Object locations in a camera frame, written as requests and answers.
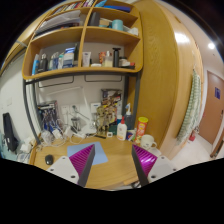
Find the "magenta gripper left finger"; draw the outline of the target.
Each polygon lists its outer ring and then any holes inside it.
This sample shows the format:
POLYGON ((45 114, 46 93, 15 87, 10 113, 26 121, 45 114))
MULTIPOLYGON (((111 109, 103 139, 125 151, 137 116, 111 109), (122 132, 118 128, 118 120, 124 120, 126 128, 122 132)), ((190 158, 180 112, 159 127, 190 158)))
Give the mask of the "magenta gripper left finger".
POLYGON ((89 155, 74 154, 71 157, 62 156, 47 171, 84 187, 88 180, 94 154, 95 152, 91 151, 89 155))

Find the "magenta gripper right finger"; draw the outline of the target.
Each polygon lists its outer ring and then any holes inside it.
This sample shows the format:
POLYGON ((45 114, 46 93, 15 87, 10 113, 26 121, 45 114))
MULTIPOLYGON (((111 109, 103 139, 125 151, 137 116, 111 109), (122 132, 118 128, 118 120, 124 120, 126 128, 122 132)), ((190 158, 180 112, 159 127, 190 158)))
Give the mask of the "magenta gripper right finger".
POLYGON ((167 157, 156 156, 137 145, 132 146, 132 158, 141 186, 146 186, 177 171, 167 157))

